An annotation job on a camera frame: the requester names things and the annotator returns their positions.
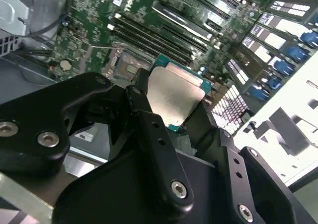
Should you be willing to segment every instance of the sticker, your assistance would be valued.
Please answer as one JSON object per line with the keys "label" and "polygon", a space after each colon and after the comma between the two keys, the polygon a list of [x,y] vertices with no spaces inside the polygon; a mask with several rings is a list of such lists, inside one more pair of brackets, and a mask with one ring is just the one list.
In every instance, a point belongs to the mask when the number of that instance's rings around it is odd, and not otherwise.
{"label": "sticker", "polygon": [[87,142],[92,142],[94,136],[90,133],[87,133],[87,132],[81,132],[81,133],[78,133],[77,135],[75,135],[75,137],[77,138],[80,138],[82,140],[85,140]]}
{"label": "sticker", "polygon": [[113,4],[120,6],[121,2],[123,2],[123,0],[113,0]]}

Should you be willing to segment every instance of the silver screw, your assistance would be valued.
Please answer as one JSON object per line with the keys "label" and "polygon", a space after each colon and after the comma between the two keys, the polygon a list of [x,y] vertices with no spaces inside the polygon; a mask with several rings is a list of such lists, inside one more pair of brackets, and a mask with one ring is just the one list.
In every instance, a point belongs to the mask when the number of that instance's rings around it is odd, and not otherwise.
{"label": "silver screw", "polygon": [[250,152],[251,152],[255,157],[257,157],[257,152],[256,152],[255,150],[250,149]]}
{"label": "silver screw", "polygon": [[62,25],[65,26],[65,27],[67,27],[67,26],[69,25],[69,23],[68,23],[67,21],[63,21],[63,22],[62,22]]}
{"label": "silver screw", "polygon": [[228,137],[228,138],[231,137],[231,135],[230,135],[227,131],[223,131],[223,134],[224,134],[226,137]]}
{"label": "silver screw", "polygon": [[96,77],[96,81],[99,82],[100,84],[103,84],[103,85],[106,84],[106,81],[100,77]]}
{"label": "silver screw", "polygon": [[133,87],[133,91],[134,91],[135,93],[137,93],[137,94],[141,94],[141,92],[140,92],[137,88],[135,88],[135,87]]}
{"label": "silver screw", "polygon": [[184,199],[187,196],[187,189],[179,181],[172,182],[171,189],[178,198]]}
{"label": "silver screw", "polygon": [[250,212],[250,210],[246,206],[241,204],[241,205],[238,206],[238,210],[239,210],[240,215],[245,220],[247,220],[249,223],[253,222],[253,215],[252,215],[252,213]]}
{"label": "silver screw", "polygon": [[38,136],[38,143],[44,147],[53,148],[58,145],[60,138],[52,132],[43,132]]}
{"label": "silver screw", "polygon": [[0,137],[11,137],[18,133],[19,127],[10,121],[0,122]]}

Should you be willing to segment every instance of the white label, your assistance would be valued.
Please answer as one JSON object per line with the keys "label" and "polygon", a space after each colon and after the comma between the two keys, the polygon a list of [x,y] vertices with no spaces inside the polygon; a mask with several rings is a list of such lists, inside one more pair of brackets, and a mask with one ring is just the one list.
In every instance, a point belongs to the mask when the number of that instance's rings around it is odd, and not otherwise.
{"label": "white label", "polygon": [[125,5],[124,11],[130,11],[131,6],[133,5],[134,0],[128,0],[127,4]]}
{"label": "white label", "polygon": [[87,142],[92,142],[94,136],[90,133],[87,133],[87,132],[81,132],[81,133],[78,133],[77,135],[75,135],[75,137],[77,138],[80,138],[82,140],[85,140]]}
{"label": "white label", "polygon": [[121,2],[123,2],[123,0],[113,0],[113,4],[120,6]]}

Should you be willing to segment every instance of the cable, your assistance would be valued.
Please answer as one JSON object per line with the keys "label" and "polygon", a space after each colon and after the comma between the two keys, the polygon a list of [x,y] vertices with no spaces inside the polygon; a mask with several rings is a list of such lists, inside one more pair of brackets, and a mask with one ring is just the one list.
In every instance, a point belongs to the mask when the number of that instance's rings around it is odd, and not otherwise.
{"label": "cable", "polygon": [[46,33],[47,31],[53,29],[55,26],[60,24],[63,20],[65,20],[69,16],[69,13],[71,13],[71,9],[72,9],[72,0],[67,0],[66,11],[64,13],[62,13],[60,15],[60,17],[56,21],[54,21],[52,24],[50,24],[49,26],[47,26],[39,31],[36,31],[36,32],[30,32],[27,35],[15,35],[15,34],[11,34],[11,35],[15,36],[15,37],[19,37],[19,38],[30,38],[30,37],[42,35],[42,34]]}

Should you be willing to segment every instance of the green circuit board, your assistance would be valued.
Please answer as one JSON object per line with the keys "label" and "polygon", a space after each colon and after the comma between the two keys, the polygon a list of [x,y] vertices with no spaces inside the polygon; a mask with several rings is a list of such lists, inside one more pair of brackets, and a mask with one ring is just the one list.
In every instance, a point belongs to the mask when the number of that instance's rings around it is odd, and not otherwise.
{"label": "green circuit board", "polygon": [[131,79],[162,54],[195,72],[221,73],[270,1],[73,0],[52,56],[72,67],[52,70],[61,80],[89,71]]}

